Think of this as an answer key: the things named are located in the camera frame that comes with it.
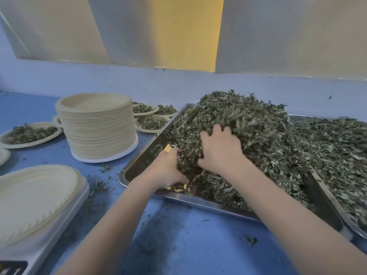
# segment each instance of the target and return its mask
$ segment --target digital scale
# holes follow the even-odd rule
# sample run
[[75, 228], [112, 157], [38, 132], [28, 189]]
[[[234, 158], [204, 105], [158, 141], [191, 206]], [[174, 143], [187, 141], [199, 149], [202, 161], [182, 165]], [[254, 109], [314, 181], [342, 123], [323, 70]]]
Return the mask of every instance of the digital scale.
[[83, 177], [79, 192], [53, 221], [0, 248], [0, 275], [34, 275], [88, 196], [89, 184]]

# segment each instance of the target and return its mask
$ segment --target person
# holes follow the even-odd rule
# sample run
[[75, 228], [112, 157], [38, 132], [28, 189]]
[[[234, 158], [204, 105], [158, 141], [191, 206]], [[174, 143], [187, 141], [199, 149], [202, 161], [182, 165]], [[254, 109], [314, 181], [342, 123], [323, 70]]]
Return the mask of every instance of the person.
[[[247, 201], [276, 237], [299, 274], [367, 274], [367, 257], [258, 170], [242, 153], [231, 129], [214, 125], [201, 132], [201, 168], [224, 177]], [[188, 182], [177, 170], [177, 148], [162, 151], [136, 177], [118, 201], [90, 231], [57, 275], [113, 274], [129, 247], [153, 193]]]

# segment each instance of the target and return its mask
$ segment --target stainless steel tray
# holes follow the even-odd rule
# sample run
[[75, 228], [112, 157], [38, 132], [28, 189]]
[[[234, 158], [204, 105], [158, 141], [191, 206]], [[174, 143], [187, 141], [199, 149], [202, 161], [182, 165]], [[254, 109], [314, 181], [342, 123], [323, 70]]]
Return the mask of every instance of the stainless steel tray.
[[[122, 169], [119, 174], [119, 179], [123, 186], [127, 187], [130, 181], [140, 175], [153, 162], [158, 153], [167, 145], [167, 137], [172, 123], [187, 109], [194, 106], [196, 104], [185, 104], [140, 153]], [[290, 114], [290, 118], [294, 121], [302, 121], [314, 117]], [[316, 207], [316, 214], [348, 240], [355, 241], [355, 245], [367, 253], [367, 236], [351, 221], [323, 181], [311, 176], [309, 180], [305, 181], [305, 185], [307, 186], [310, 200]], [[158, 197], [172, 199], [197, 208], [259, 222], [259, 218], [253, 212], [232, 208], [201, 198], [201, 191], [199, 189], [194, 189], [192, 194], [193, 196], [187, 196], [167, 189], [160, 189], [155, 193]]]

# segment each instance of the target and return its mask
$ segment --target person's left arm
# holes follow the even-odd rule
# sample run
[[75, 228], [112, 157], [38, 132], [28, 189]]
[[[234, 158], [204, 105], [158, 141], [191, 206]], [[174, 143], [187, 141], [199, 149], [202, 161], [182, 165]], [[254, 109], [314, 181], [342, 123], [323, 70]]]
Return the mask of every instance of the person's left arm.
[[177, 170], [177, 152], [177, 148], [169, 153], [161, 151], [153, 163], [131, 181], [56, 275], [99, 275], [115, 271], [154, 192], [178, 182], [187, 183], [187, 178]]

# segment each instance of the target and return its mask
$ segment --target green herb pile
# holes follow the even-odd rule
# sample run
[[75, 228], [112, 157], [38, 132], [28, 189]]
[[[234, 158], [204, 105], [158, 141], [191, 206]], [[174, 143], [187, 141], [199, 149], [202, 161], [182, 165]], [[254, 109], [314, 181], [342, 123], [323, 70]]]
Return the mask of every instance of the green herb pile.
[[167, 122], [168, 120], [166, 119], [152, 117], [140, 118], [138, 120], [138, 124], [141, 125], [141, 128], [147, 130], [160, 130]]
[[293, 124], [284, 107], [259, 101], [254, 95], [236, 95], [231, 90], [205, 95], [197, 107], [187, 110], [170, 131], [171, 143], [181, 149], [179, 169], [190, 179], [183, 192], [189, 194], [190, 188], [199, 187], [207, 199], [251, 210], [227, 181], [197, 166], [203, 155], [199, 133], [206, 130], [210, 134], [214, 124], [219, 123], [232, 128], [241, 140], [243, 153], [255, 166], [304, 206], [309, 206], [304, 180], [316, 170], [344, 209], [365, 223], [364, 123], [339, 119], [323, 120], [324, 124], [322, 120]]
[[47, 128], [31, 128], [27, 124], [15, 126], [5, 137], [5, 143], [10, 145], [31, 143], [51, 136], [56, 131], [57, 128], [54, 126]]
[[134, 113], [147, 113], [153, 111], [153, 108], [149, 105], [145, 105], [143, 103], [139, 103], [138, 105], [132, 108]]
[[159, 104], [158, 107], [159, 107], [159, 111], [158, 111], [159, 115], [172, 115], [177, 112], [177, 110], [173, 107], [173, 105]]

